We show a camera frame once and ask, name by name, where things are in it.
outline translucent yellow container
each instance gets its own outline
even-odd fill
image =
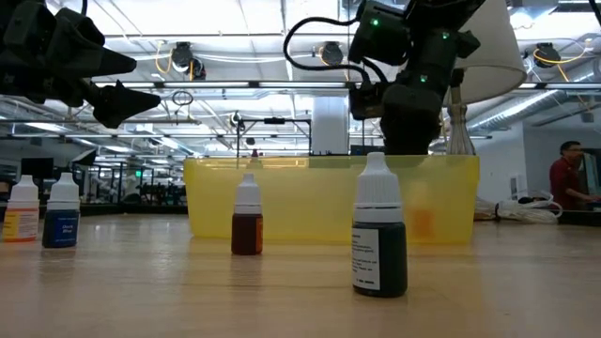
[[[261,189],[265,239],[350,242],[357,175],[366,157],[201,159],[184,162],[190,226],[197,237],[229,238],[236,187],[251,171]],[[471,239],[479,181],[473,156],[390,156],[408,241]]]

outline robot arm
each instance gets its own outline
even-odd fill
[[[439,136],[439,113],[455,60],[468,57],[480,47],[471,32],[458,29],[484,1],[411,0],[405,10],[400,10],[363,0],[354,20],[360,25],[350,45],[348,60],[365,63],[371,58],[391,66],[405,65],[392,83],[384,79],[371,84],[362,74],[359,87],[349,85],[353,117],[357,120],[381,117],[387,154],[427,154],[429,144]],[[284,51],[289,58],[287,43]]]
[[[43,0],[0,0],[0,37],[0,94],[40,104],[62,100],[70,107],[86,100],[107,128],[161,103],[119,81],[103,88],[89,81],[131,72],[136,61],[103,48],[104,35],[94,23],[68,8],[54,16]]]

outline man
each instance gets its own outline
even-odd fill
[[[596,201],[598,196],[579,192],[578,168],[582,159],[582,147],[578,141],[568,141],[560,147],[562,157],[549,170],[553,200],[565,210],[581,209],[581,203]]]

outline white pillar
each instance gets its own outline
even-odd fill
[[[348,154],[348,110],[345,98],[317,97],[313,103],[313,153]]]

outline dark green dropper bottle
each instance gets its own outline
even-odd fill
[[[407,238],[398,177],[384,153],[367,155],[357,181],[352,229],[353,288],[372,297],[407,291]]]

